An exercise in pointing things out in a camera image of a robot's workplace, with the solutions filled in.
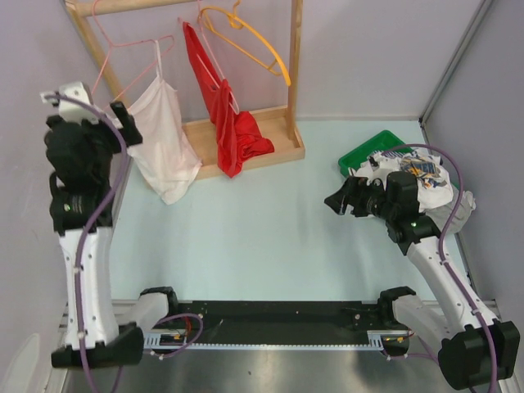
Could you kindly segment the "white tank top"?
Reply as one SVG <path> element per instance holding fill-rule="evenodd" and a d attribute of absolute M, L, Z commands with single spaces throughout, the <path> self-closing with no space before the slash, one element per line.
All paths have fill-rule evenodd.
<path fill-rule="evenodd" d="M 155 55 L 156 76 L 129 108 L 143 142 L 128 153 L 152 190 L 172 205 L 196 180 L 202 160 L 183 130 L 178 91 L 164 79 L 159 42 L 155 42 Z"/>

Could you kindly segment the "pink wire hanger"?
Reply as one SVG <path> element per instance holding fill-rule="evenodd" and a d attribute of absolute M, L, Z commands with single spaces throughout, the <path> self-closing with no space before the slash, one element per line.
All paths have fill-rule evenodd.
<path fill-rule="evenodd" d="M 155 45 L 160 45 L 164 76 L 176 88 L 180 44 L 175 5 L 166 1 L 90 1 L 82 18 L 92 34 L 88 46 L 99 66 L 92 92 L 96 103 L 107 108 L 122 100 L 130 105 L 154 79 Z"/>

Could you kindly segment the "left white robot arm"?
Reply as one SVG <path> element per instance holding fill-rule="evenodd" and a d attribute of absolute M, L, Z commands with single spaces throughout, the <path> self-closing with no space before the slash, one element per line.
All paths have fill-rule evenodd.
<path fill-rule="evenodd" d="M 65 342 L 52 355 L 54 368 L 88 369 L 139 364 L 145 333 L 158 323 L 174 326 L 181 308 L 172 287 L 143 290 L 118 323 L 111 299 L 109 251 L 115 193 L 126 167 L 110 180 L 111 161 L 142 143 L 122 102 L 110 107 L 112 121 L 95 106 L 59 93 L 43 93 L 58 109 L 47 118 L 46 157 L 52 164 L 50 215 L 65 261 L 68 322 Z"/>

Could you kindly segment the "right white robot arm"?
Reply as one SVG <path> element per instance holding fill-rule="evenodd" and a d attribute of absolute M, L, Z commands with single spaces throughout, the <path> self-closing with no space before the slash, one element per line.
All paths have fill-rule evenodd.
<path fill-rule="evenodd" d="M 513 322 L 501 321 L 455 268 L 443 234 L 419 209 L 413 174 L 395 171 L 384 180 L 349 176 L 324 202 L 338 215 L 382 219 L 389 238 L 417 268 L 440 306 L 440 313 L 429 309 L 408 287 L 384 291 L 386 303 L 377 308 L 384 327 L 403 324 L 415 332 L 455 390 L 496 386 L 513 376 L 520 332 Z"/>

